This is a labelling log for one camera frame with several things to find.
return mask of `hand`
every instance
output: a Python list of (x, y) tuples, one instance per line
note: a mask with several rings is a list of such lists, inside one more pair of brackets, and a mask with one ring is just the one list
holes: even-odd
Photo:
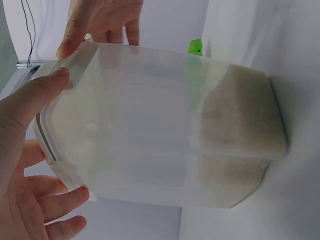
[(25, 142), (26, 130), (68, 79), (68, 70), (61, 68), (0, 101), (0, 240), (69, 240), (87, 224), (84, 217), (75, 216), (45, 225), (86, 202), (86, 188), (65, 193), (57, 177), (24, 176), (25, 168), (45, 159), (35, 140)]
[(130, 45), (139, 45), (139, 16), (144, 0), (71, 0), (71, 16), (57, 51), (59, 59), (70, 56), (87, 33), (97, 43), (123, 43), (125, 26)]

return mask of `translucent plastic container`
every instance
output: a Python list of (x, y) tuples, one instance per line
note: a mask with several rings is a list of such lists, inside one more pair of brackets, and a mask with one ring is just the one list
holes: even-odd
[(70, 70), (34, 120), (71, 189), (139, 203), (229, 208), (287, 149), (267, 76), (205, 57), (84, 42), (36, 77)]

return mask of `black cable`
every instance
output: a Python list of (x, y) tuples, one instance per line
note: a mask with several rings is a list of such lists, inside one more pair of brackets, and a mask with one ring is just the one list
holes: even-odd
[(23, 2), (23, 0), (20, 0), (20, 1), (21, 1), (21, 6), (22, 6), (22, 9), (23, 9), (23, 13), (24, 13), (26, 30), (27, 30), (27, 32), (29, 34), (29, 39), (30, 39), (30, 44), (31, 44), (30, 53), (29, 53), (29, 56), (28, 56), (28, 59), (27, 59), (27, 62), (26, 62), (26, 66), (29, 67), (30, 66), (32, 52), (33, 52), (33, 49), (34, 49), (34, 46), (35, 46), (35, 42), (36, 42), (36, 25), (35, 25), (34, 16), (32, 15), (28, 0), (25, 0), (26, 4), (27, 4), (27, 7), (28, 7), (28, 10), (29, 10), (30, 15), (31, 15), (32, 23), (33, 23), (34, 37), (33, 37), (33, 41), (32, 41), (31, 32), (29, 30), (28, 18), (27, 18), (24, 2)]
[(29, 54), (29, 58), (28, 58), (28, 60), (29, 60), (29, 65), (30, 65), (31, 55), (32, 55), (32, 52), (33, 52), (33, 50), (34, 50), (34, 46), (35, 46), (35, 42), (36, 42), (36, 25), (35, 25), (34, 16), (32, 15), (32, 12), (31, 12), (31, 9), (30, 9), (28, 0), (25, 0), (25, 2), (26, 2), (26, 5), (28, 6), (28, 9), (29, 9), (29, 12), (30, 12), (30, 15), (31, 15), (32, 24), (33, 24), (33, 32), (34, 32), (33, 44), (32, 44), (32, 46), (31, 46), (31, 50), (30, 50), (30, 54)]

